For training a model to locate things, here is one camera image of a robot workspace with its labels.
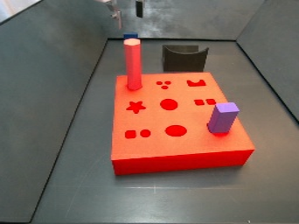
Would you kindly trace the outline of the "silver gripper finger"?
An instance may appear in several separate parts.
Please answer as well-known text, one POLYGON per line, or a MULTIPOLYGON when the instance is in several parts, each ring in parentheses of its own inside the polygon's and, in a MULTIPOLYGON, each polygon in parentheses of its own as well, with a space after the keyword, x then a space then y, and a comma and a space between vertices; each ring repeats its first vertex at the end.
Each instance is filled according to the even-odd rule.
POLYGON ((123 27, 123 24, 121 24, 121 11, 117 8, 117 0, 107 0, 105 1, 105 6, 108 7, 108 9, 111 11, 111 17, 117 22, 117 28, 121 28, 123 27))
POLYGON ((144 16, 144 1, 135 0, 135 14, 139 18, 144 16))

